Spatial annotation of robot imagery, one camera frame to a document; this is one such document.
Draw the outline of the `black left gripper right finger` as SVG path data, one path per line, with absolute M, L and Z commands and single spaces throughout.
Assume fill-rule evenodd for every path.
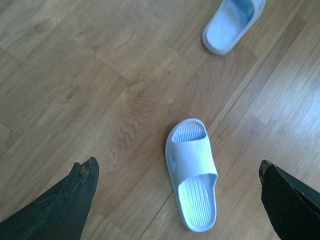
M 320 193 L 267 159 L 261 161 L 261 201 L 282 240 L 320 238 Z

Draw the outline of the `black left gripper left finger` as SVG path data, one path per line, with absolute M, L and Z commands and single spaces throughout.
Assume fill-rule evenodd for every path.
M 74 163 L 70 173 L 0 223 L 2 240 L 79 240 L 99 179 L 96 158 Z

